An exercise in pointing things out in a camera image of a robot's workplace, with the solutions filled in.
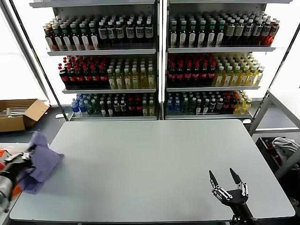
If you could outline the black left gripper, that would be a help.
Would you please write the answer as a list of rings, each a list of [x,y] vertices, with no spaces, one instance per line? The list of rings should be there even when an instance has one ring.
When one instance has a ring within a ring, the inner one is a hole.
[[[6,158],[4,161],[5,162],[11,162],[8,163],[4,170],[3,170],[3,176],[9,178],[10,180],[16,180],[19,174],[25,170],[25,169],[31,169],[34,166],[32,163],[29,161],[31,157],[30,152],[21,152],[17,154],[13,154]],[[17,159],[22,159],[24,160],[23,162],[14,162]]]

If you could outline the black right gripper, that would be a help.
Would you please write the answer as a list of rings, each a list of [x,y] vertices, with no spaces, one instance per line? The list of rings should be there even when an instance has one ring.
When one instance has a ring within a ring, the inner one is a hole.
[[[210,183],[212,186],[211,192],[218,200],[222,201],[223,205],[230,207],[236,217],[250,218],[251,212],[246,204],[248,200],[247,196],[249,196],[248,185],[241,180],[239,175],[232,168],[230,168],[230,173],[238,189],[225,191],[219,186],[212,171],[209,170]]]

